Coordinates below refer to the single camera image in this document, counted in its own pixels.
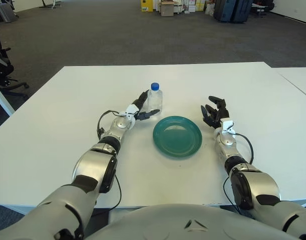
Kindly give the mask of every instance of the office chair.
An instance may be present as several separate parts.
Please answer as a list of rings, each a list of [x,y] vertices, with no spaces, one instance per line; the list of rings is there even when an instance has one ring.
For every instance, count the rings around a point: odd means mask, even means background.
[[[2,1],[2,3],[10,4],[10,6],[12,7],[12,9],[15,10],[13,0],[1,0],[1,1]]]
[[[53,0],[53,3],[52,3],[52,4],[45,4],[44,0],[42,0],[42,2],[43,2],[43,5],[39,7],[40,9],[43,9],[43,8],[51,8],[51,7],[52,7],[53,9],[55,9],[56,6],[60,6],[60,5],[61,5],[61,4],[59,3],[60,1],[56,1],[56,0]]]
[[[8,86],[11,84],[10,81],[18,82],[17,80],[12,79],[10,76],[8,76],[14,71],[14,66],[11,64],[6,53],[9,50],[10,48],[3,49],[0,41],[0,91],[2,92],[2,94],[20,96],[23,97],[24,100],[27,100],[28,96],[26,94],[10,91],[13,89],[17,89],[21,86],[24,86],[27,89],[29,88],[29,85],[27,83],[22,82],[14,86]]]

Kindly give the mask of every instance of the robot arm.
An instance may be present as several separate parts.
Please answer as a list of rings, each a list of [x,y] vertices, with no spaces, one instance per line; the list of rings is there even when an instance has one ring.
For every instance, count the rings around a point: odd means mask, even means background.
[[[256,220],[294,237],[306,239],[306,208],[281,201],[274,179],[248,163],[238,152],[233,121],[229,118],[225,100],[213,96],[218,110],[201,106],[203,120],[215,128],[216,151],[232,183],[235,203],[249,211]]]
[[[99,194],[107,193],[113,184],[125,133],[136,119],[148,119],[158,112],[139,113],[146,98],[147,91],[118,114],[107,132],[100,132],[100,141],[78,160],[71,184],[58,188],[18,223],[0,231],[0,239],[83,239]]]

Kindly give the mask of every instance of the white wall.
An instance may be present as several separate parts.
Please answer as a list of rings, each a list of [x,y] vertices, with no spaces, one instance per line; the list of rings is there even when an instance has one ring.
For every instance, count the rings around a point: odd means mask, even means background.
[[[306,0],[274,0],[274,3],[273,13],[306,22]]]
[[[46,4],[51,4],[53,1],[52,0],[44,0]],[[23,11],[27,9],[32,9],[36,8],[38,6],[42,6],[42,0],[15,0],[14,6],[15,6],[15,11]]]

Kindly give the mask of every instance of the green plate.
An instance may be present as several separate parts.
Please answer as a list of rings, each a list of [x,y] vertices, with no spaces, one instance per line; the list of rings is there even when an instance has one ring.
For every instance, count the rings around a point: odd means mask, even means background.
[[[173,157],[190,156],[202,144],[198,126],[182,116],[169,116],[159,121],[154,128],[153,139],[163,153]]]

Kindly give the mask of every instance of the yellow box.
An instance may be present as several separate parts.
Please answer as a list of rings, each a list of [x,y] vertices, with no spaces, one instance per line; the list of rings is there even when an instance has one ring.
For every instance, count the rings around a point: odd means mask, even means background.
[[[204,6],[205,6],[205,4],[203,4],[203,3],[197,3],[196,5],[195,5],[195,10],[196,11],[204,11]]]
[[[141,10],[142,12],[152,12],[153,0],[141,0]]]
[[[197,11],[204,11],[205,4],[201,3],[198,5]]]

